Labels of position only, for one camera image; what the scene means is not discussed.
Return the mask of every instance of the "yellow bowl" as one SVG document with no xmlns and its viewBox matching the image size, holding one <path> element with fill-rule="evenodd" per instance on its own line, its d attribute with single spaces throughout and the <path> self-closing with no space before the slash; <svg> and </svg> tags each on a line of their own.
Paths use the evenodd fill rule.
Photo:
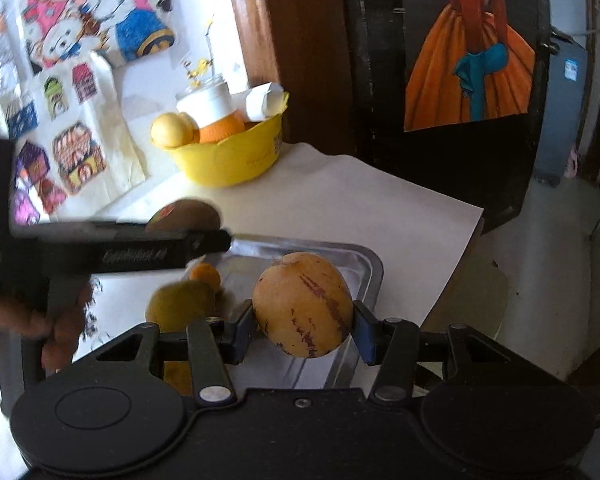
<svg viewBox="0 0 600 480">
<path fill-rule="evenodd" d="M 186 144 L 161 148 L 196 184 L 205 187 L 234 186 L 256 178 L 278 159 L 282 144 L 282 112 L 253 128 L 215 144 Z"/>
</svg>

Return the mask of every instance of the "white table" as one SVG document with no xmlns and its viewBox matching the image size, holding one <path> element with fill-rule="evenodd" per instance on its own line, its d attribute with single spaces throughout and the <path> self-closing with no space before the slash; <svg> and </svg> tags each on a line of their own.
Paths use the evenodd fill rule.
<svg viewBox="0 0 600 480">
<path fill-rule="evenodd" d="M 205 189 L 178 173 L 119 216 L 146 221 L 162 206 L 185 197 L 212 202 L 222 212 L 224 225 L 235 233 L 354 243 L 372 249 L 384 264 L 376 316 L 397 316 L 417 324 L 424 321 L 445 288 L 482 214 L 480 208 L 415 186 L 350 156 L 327 156 L 307 144 L 296 144 L 283 146 L 280 160 L 256 180 Z M 146 279 L 139 278 L 139 294 L 149 294 L 146 288 L 150 288 Z M 141 306 L 140 314 L 133 316 L 141 316 L 143 310 Z M 118 319 L 128 325 L 114 332 L 131 327 L 125 313 L 118 313 Z M 368 390 L 374 372 L 359 364 L 353 385 Z M 5 443 L 12 441 L 4 434 L 6 423 L 0 430 L 0 456 L 4 456 L 9 449 Z M 14 453 L 12 478 L 23 467 Z"/>
</svg>

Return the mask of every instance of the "black door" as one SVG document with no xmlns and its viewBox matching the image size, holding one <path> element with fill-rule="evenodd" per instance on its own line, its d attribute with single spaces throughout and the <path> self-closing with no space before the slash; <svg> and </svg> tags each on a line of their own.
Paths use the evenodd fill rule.
<svg viewBox="0 0 600 480">
<path fill-rule="evenodd" d="M 549 1 L 476 1 L 346 5 L 358 155 L 483 207 L 491 229 L 519 214 L 532 174 L 548 78 Z M 479 26 L 462 15 L 474 5 Z M 469 53 L 481 56 L 484 77 L 467 79 Z"/>
</svg>

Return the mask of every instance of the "orange dress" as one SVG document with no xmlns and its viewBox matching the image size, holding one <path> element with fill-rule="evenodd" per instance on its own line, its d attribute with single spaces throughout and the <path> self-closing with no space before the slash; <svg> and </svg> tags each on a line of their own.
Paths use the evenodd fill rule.
<svg viewBox="0 0 600 480">
<path fill-rule="evenodd" d="M 425 40 L 406 89 L 404 130 L 471 121 L 470 97 L 454 74 L 459 60 L 502 43 L 503 69 L 484 76 L 483 119 L 526 113 L 535 53 L 506 22 L 504 0 L 450 0 Z"/>
</svg>

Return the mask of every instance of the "tiled floor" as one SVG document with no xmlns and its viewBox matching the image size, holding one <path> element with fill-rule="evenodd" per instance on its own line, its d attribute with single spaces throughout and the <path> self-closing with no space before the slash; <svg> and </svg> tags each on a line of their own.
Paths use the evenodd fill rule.
<svg viewBox="0 0 600 480">
<path fill-rule="evenodd" d="M 532 180 L 520 216 L 476 249 L 509 279 L 498 341 L 561 379 L 585 357 L 588 238 L 599 218 L 600 192 L 584 181 L 551 188 Z"/>
</svg>

